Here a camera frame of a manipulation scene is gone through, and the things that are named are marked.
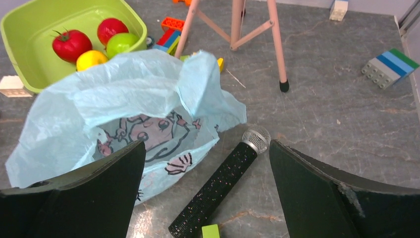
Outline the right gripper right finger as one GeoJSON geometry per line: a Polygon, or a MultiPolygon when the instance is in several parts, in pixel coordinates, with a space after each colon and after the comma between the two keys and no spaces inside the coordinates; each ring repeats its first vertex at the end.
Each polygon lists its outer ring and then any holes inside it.
{"type": "Polygon", "coordinates": [[[269,159],[290,237],[419,237],[418,189],[348,173],[278,140],[269,159]]]}

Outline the green fake apple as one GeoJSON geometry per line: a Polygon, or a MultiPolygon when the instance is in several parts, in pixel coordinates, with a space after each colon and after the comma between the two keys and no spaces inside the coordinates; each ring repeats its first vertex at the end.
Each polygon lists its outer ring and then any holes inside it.
{"type": "Polygon", "coordinates": [[[106,54],[109,59],[113,58],[115,55],[120,54],[139,40],[139,37],[133,33],[118,33],[112,36],[107,45],[106,45],[106,54]]]}

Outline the yellow fake fruit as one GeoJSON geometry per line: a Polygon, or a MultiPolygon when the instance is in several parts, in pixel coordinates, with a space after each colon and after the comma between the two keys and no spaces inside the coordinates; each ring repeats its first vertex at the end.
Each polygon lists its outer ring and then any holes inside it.
{"type": "Polygon", "coordinates": [[[92,66],[102,64],[108,61],[108,57],[96,50],[90,50],[80,55],[76,61],[76,70],[84,71],[92,66]]]}

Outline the light blue printed plastic bag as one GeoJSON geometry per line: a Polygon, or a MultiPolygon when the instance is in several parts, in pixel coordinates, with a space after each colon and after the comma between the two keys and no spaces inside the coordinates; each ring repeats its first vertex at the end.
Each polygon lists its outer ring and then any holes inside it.
{"type": "Polygon", "coordinates": [[[5,167],[10,184],[23,188],[142,141],[138,205],[193,169],[220,132],[246,121],[246,106],[221,88],[213,54],[119,54],[44,89],[5,167]]]}

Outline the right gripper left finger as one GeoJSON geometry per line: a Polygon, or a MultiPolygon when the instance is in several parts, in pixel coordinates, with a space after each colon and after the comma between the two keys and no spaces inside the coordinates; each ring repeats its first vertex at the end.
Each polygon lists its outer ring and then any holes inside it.
{"type": "Polygon", "coordinates": [[[145,157],[137,141],[60,176],[1,190],[1,237],[125,237],[145,157]]]}

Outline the lime green plastic tray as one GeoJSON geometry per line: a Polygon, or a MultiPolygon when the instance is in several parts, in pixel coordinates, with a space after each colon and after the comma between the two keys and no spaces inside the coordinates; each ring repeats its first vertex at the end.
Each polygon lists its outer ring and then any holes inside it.
{"type": "Polygon", "coordinates": [[[34,93],[75,72],[75,65],[53,51],[54,38],[66,30],[79,30],[104,51],[97,28],[106,18],[117,18],[139,37],[130,51],[146,49],[148,30],[124,0],[31,0],[7,13],[1,20],[3,43],[24,86],[34,93]]]}

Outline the red fake fruit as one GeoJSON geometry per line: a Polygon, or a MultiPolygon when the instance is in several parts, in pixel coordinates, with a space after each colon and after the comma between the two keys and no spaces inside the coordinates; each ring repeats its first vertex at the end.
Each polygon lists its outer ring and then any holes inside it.
{"type": "Polygon", "coordinates": [[[93,49],[91,40],[79,30],[55,32],[58,36],[52,42],[52,49],[60,59],[66,62],[76,63],[83,53],[93,49]]]}
{"type": "Polygon", "coordinates": [[[129,33],[129,30],[127,26],[117,18],[106,18],[97,28],[97,38],[104,46],[107,45],[111,37],[119,33],[129,33]]]}

